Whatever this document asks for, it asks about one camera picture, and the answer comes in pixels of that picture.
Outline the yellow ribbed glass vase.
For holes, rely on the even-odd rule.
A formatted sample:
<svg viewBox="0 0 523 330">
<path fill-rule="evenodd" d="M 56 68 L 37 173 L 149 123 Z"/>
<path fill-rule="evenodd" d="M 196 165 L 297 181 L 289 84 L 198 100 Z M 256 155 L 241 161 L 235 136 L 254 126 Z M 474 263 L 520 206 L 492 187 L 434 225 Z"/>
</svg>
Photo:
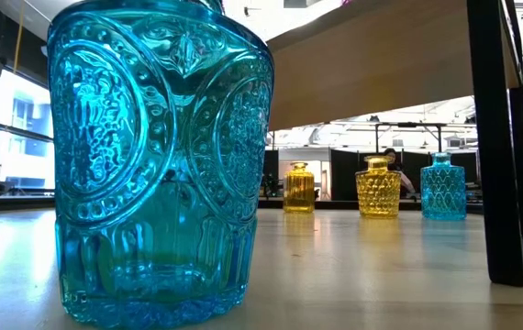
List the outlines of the yellow ribbed glass vase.
<svg viewBox="0 0 523 330">
<path fill-rule="evenodd" d="M 284 176 L 284 204 L 287 213 L 311 214 L 315 210 L 315 179 L 306 162 L 293 162 Z"/>
</svg>

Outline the yellow dimpled glass vase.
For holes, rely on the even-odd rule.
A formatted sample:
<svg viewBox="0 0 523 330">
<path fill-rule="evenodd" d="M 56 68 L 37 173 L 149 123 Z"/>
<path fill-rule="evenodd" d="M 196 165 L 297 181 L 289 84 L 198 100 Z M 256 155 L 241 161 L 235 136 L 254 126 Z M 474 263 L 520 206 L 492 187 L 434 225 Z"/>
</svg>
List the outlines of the yellow dimpled glass vase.
<svg viewBox="0 0 523 330">
<path fill-rule="evenodd" d="M 368 156 L 367 170 L 355 173 L 361 217 L 397 218 L 401 172 L 388 170 L 389 157 Z"/>
</svg>

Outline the wooden shelf with black legs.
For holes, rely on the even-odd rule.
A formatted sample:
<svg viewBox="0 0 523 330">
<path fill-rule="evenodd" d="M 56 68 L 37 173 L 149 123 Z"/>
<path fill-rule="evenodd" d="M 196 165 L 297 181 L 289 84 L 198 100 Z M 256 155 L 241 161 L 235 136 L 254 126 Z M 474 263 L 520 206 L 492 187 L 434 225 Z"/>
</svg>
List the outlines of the wooden shelf with black legs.
<svg viewBox="0 0 523 330">
<path fill-rule="evenodd" d="M 523 286 L 523 51 L 514 0 L 352 0 L 269 47 L 274 131 L 472 96 L 489 278 Z"/>
</svg>

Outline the narrow black partition panel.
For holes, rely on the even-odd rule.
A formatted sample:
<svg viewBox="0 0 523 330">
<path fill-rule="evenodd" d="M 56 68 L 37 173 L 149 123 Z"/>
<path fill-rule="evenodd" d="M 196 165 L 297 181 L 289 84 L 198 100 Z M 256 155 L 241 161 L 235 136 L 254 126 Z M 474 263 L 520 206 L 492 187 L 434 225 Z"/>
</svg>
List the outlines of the narrow black partition panel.
<svg viewBox="0 0 523 330">
<path fill-rule="evenodd" d="M 277 150 L 266 150 L 261 179 L 261 195 L 266 199 L 276 197 L 279 192 L 279 159 Z"/>
</svg>

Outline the wide black partition panel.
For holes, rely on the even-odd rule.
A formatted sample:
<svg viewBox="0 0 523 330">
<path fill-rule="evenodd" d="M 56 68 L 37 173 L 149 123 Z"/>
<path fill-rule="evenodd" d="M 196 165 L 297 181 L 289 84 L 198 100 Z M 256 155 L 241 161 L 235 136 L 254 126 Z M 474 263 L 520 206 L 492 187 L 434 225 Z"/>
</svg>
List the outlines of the wide black partition panel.
<svg viewBox="0 0 523 330">
<path fill-rule="evenodd" d="M 374 152 L 351 152 L 332 149 L 329 152 L 331 166 L 331 199 L 334 201 L 357 201 L 355 173 L 366 171 L 366 158 L 378 156 Z M 420 170 L 432 165 L 429 153 L 414 153 L 401 151 L 396 153 L 396 163 L 401 171 L 412 182 L 416 191 L 420 192 Z M 451 164 L 461 166 L 465 171 L 467 183 L 478 182 L 477 154 L 453 153 Z"/>
</svg>

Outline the teal embossed round vase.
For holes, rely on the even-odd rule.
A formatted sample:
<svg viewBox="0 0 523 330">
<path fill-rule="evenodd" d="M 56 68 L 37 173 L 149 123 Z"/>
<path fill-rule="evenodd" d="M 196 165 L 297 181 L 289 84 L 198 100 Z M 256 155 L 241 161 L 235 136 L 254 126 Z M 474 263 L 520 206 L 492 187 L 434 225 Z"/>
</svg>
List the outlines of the teal embossed round vase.
<svg viewBox="0 0 523 330">
<path fill-rule="evenodd" d="M 47 38 L 61 303 L 104 328 L 201 323 L 248 287 L 273 98 L 224 0 L 82 0 Z"/>
</svg>

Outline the person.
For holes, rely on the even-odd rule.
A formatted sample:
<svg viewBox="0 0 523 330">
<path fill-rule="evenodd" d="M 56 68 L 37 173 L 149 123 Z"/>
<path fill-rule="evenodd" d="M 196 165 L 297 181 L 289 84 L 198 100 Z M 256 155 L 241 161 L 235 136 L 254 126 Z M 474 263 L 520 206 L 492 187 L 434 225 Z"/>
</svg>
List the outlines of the person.
<svg viewBox="0 0 523 330">
<path fill-rule="evenodd" d="M 387 148 L 383 155 L 388 158 L 387 169 L 390 171 L 398 171 L 400 173 L 400 184 L 409 193 L 416 193 L 415 187 L 410 179 L 404 174 L 402 165 L 396 161 L 396 152 L 393 148 Z"/>
</svg>

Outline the black metal rack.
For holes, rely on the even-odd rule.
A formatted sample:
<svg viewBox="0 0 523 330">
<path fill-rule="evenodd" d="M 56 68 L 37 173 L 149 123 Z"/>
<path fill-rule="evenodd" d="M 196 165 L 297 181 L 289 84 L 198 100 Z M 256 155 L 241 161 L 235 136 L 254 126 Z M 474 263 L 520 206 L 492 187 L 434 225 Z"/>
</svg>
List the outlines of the black metal rack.
<svg viewBox="0 0 523 330">
<path fill-rule="evenodd" d="M 380 127 L 401 127 L 401 128 L 417 128 L 417 127 L 435 127 L 437 128 L 437 133 L 431 133 L 434 138 L 438 140 L 438 152 L 443 151 L 443 146 L 441 142 L 441 134 L 442 129 L 447 124 L 442 123 L 417 123 L 417 122 L 377 122 L 374 124 L 374 132 L 375 132 L 375 152 L 380 152 L 380 144 L 379 144 L 379 128 Z"/>
</svg>

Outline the blue diamond-pattern glass vase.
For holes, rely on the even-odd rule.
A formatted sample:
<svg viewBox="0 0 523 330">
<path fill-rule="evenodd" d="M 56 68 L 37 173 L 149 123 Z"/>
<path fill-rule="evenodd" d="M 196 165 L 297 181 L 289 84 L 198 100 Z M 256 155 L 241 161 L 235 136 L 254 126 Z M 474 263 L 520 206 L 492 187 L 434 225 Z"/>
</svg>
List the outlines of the blue diamond-pattern glass vase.
<svg viewBox="0 0 523 330">
<path fill-rule="evenodd" d="M 451 154 L 432 154 L 421 172 L 421 211 L 430 220 L 464 220 L 467 215 L 464 167 L 451 164 Z"/>
</svg>

